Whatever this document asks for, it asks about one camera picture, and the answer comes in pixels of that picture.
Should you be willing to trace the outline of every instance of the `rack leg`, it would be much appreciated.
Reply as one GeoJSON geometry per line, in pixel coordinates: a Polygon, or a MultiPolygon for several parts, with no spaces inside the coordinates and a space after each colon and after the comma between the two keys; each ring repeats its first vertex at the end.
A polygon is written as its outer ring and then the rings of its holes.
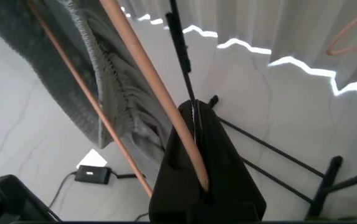
{"type": "Polygon", "coordinates": [[[315,194],[313,202],[310,204],[310,208],[308,209],[307,215],[305,217],[306,220],[312,219],[313,217],[319,217],[321,214],[326,196],[328,196],[324,190],[333,185],[342,162],[343,158],[341,156],[336,156],[330,161],[330,165],[326,171],[325,177],[323,178],[320,187],[315,194]]]}

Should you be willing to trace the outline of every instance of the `hanging clothes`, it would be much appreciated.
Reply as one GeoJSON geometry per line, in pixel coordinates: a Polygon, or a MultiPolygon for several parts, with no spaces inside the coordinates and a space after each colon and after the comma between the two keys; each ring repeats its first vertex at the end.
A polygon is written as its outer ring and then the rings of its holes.
{"type": "MultiPolygon", "coordinates": [[[[34,1],[150,182],[171,123],[98,1],[34,1]]],[[[0,0],[0,36],[38,74],[54,100],[100,148],[111,136],[25,1],[0,0]]]]}

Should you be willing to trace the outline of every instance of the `tile floor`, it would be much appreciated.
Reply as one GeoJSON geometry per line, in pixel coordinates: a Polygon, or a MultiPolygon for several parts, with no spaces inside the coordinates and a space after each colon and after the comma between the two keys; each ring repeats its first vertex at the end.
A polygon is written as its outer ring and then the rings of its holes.
{"type": "MultiPolygon", "coordinates": [[[[131,22],[145,50],[179,105],[188,99],[174,47],[163,25],[131,22]]],[[[216,113],[293,157],[325,172],[343,156],[336,181],[357,175],[357,92],[334,96],[330,80],[286,64],[267,67],[268,55],[216,39],[185,35],[196,96],[218,95],[216,113]]],[[[252,140],[226,128],[239,154],[313,197],[320,178],[252,140]]],[[[98,150],[64,115],[30,66],[0,39],[0,175],[17,175],[49,203],[64,176],[91,149],[119,173],[130,173],[114,144],[98,150]]],[[[249,167],[267,201],[264,220],[301,220],[308,204],[249,167]]],[[[149,198],[136,180],[113,179],[107,186],[70,180],[53,210],[63,220],[133,220],[149,198]]],[[[327,217],[357,214],[357,186],[328,197],[327,217]]]]}

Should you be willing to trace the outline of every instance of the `sheer curtain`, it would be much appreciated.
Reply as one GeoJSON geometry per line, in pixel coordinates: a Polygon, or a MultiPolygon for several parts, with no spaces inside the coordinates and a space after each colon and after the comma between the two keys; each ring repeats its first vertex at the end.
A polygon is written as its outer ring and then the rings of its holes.
{"type": "MultiPolygon", "coordinates": [[[[167,0],[119,0],[127,16],[167,26],[167,0]]],[[[270,65],[293,63],[313,75],[334,78],[335,94],[357,90],[357,50],[329,56],[326,48],[357,17],[353,0],[179,0],[184,32],[215,37],[218,48],[241,44],[270,55],[270,65]]],[[[335,50],[357,45],[355,25],[335,50]]]]}

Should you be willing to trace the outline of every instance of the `curtain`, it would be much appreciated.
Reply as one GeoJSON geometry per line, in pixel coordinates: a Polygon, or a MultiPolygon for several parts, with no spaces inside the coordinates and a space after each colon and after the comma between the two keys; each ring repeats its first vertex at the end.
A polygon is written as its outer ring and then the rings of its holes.
{"type": "MultiPolygon", "coordinates": [[[[167,29],[167,0],[119,0],[127,17],[167,29]]],[[[334,94],[357,90],[357,50],[326,54],[337,34],[357,17],[354,0],[178,0],[183,32],[217,38],[217,48],[241,44],[269,55],[270,66],[293,63],[312,75],[331,77],[334,94]]],[[[357,25],[335,45],[357,45],[357,25]]]]}

